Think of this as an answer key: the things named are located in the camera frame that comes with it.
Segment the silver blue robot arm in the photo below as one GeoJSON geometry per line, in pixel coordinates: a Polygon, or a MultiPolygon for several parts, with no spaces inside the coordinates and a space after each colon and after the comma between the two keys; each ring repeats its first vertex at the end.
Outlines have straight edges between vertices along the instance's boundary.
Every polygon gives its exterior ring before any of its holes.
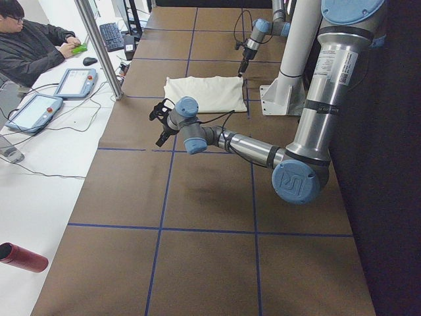
{"type": "Polygon", "coordinates": [[[253,60],[259,47],[270,41],[265,41],[266,36],[288,37],[291,24],[286,21],[286,9],[284,1],[272,1],[272,22],[263,18],[252,21],[252,32],[249,38],[241,42],[235,40],[235,50],[243,47],[243,59],[238,69],[238,77],[242,77],[249,66],[249,61],[253,60]]]}
{"type": "Polygon", "coordinates": [[[243,50],[243,75],[266,36],[287,39],[278,77],[260,87],[264,115],[294,115],[298,127],[285,148],[198,119],[201,102],[192,95],[166,97],[150,112],[162,133],[157,145],[180,134],[194,155],[214,145],[272,170],[272,186],[285,201],[314,200],[329,179],[329,145],[360,53],[378,42],[386,1],[298,1],[290,22],[283,1],[272,2],[272,20],[257,19],[243,50]]]}

